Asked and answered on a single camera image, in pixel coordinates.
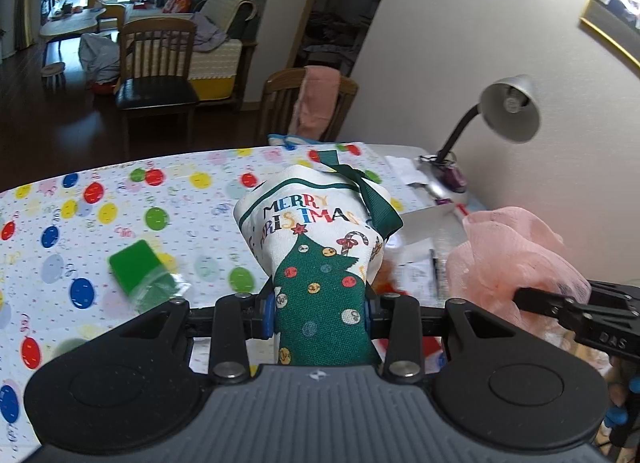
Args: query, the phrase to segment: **curtain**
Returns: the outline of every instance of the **curtain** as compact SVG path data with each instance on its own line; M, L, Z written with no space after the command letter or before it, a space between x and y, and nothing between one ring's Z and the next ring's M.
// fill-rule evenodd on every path
M30 0L15 0L14 42L16 51L34 43L31 34Z

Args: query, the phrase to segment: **balloon print tablecloth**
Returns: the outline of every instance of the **balloon print tablecloth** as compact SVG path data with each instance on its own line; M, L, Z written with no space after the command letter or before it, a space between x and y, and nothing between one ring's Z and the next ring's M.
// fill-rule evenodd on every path
M192 307L235 291L259 291L266 276L234 221L236 201L288 164L325 170L318 150L381 183L399 212L424 204L361 143L219 150L97 168L0 194L0 461L37 445L22 407L33 372L135 312L107 258L145 239L165 266L191 283ZM255 347L252 362L273 361ZM208 343L191 367L206 372Z

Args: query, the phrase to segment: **lamp neck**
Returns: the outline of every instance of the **lamp neck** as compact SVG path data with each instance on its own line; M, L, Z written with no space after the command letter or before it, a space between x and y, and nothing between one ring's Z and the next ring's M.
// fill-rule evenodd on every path
M462 120L458 122L458 125L456 125L456 128L451 133L451 136L449 136L449 139L447 139L447 143L445 143L444 147L438 151L438 155L434 160L435 164L442 165L444 163L447 154L450 153L451 148L458 141L458 138L460 137L460 134L462 134L462 131L465 130L465 127L469 124L469 122L473 120L478 114L480 114L478 105L471 107L471 109L466 112L465 116L462 117Z

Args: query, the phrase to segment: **framed picture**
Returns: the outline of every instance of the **framed picture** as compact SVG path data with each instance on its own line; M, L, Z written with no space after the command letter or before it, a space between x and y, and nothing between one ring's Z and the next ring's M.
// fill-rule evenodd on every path
M587 0L580 20L640 67L640 0Z

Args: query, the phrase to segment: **chair seat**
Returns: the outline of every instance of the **chair seat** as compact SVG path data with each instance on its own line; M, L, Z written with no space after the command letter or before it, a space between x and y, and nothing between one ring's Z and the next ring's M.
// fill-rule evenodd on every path
M121 110L155 107L175 107L179 110L199 101L186 78L173 76L129 78L116 95L116 107Z

